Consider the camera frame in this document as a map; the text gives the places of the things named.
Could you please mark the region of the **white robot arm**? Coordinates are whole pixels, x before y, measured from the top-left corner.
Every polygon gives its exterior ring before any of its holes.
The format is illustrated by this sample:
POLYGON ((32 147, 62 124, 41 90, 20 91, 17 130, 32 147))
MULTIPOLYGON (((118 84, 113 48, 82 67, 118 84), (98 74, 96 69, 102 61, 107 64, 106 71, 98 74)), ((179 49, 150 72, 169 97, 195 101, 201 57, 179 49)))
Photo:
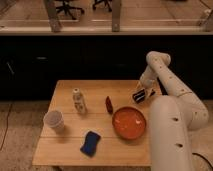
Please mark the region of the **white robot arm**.
POLYGON ((145 98, 150 98, 157 81, 167 92, 156 97, 149 109, 151 171, 195 171, 188 131, 208 123, 207 107, 169 69, 169 54, 151 51, 146 61, 139 79, 145 98))

